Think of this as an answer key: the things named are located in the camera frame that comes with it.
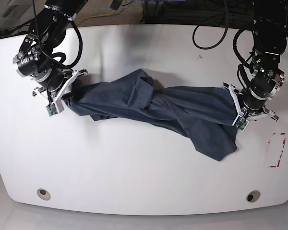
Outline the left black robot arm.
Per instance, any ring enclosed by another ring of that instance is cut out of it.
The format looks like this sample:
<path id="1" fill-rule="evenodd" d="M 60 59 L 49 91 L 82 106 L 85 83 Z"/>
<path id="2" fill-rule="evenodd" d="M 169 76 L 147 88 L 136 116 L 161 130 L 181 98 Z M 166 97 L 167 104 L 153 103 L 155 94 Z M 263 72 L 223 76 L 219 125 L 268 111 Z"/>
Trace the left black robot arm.
<path id="1" fill-rule="evenodd" d="M 233 50 L 240 61 L 237 77 L 242 90 L 233 85 L 223 85 L 234 101 L 237 117 L 233 125 L 239 129 L 266 116 L 278 120 L 275 112 L 268 110 L 265 103 L 272 100 L 285 81 L 284 72 L 278 67 L 287 46 L 285 1 L 254 0 L 252 5 L 253 47 L 247 59 L 240 55 L 237 48 L 238 38 L 244 30 L 239 29 L 233 39 Z"/>

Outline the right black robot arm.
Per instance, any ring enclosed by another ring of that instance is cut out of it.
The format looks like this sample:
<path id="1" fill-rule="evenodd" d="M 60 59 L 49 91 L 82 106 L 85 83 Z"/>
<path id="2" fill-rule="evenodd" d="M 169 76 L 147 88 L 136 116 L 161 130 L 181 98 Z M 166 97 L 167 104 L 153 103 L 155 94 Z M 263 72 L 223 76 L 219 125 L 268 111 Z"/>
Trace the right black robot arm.
<path id="1" fill-rule="evenodd" d="M 47 0 L 44 9 L 34 14 L 29 32 L 13 58 L 18 74 L 39 83 L 46 90 L 50 103 L 80 61 L 83 40 L 75 17 L 86 3 L 85 0 Z M 53 51 L 63 42 L 68 26 L 75 30 L 79 41 L 78 54 L 71 64 L 65 64 L 65 53 Z"/>

